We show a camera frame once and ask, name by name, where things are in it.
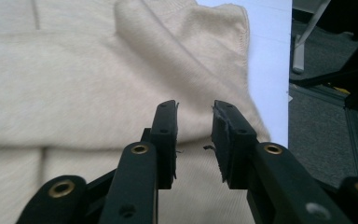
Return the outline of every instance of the garment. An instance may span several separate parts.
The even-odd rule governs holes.
[[[210,145],[214,100],[269,135],[247,91],[249,24],[234,5],[184,1],[0,3],[0,223],[58,175],[91,181],[176,100],[177,176],[160,223],[239,223],[245,191],[221,183]]]

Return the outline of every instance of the white table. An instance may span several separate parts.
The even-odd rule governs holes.
[[[215,7],[246,8],[250,23],[249,91],[267,126],[271,141],[288,146],[291,0],[197,0]]]

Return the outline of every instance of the gray carpet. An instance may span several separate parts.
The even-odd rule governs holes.
[[[306,24],[293,21],[292,38],[304,32]],[[305,45],[305,67],[292,79],[336,72],[358,47],[351,34],[330,34],[316,27]],[[345,94],[328,90],[337,96]],[[289,149],[310,174],[332,186],[356,175],[351,139],[342,105],[329,103],[291,85],[289,94]]]

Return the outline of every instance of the beige cloth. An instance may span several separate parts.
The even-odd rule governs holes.
[[[252,220],[245,192],[228,190],[202,149],[214,100],[236,105],[269,140],[247,91],[248,44],[246,11],[234,5],[0,2],[0,223],[53,177],[91,181],[116,168],[171,99],[184,152],[173,189],[160,191],[159,222]]]

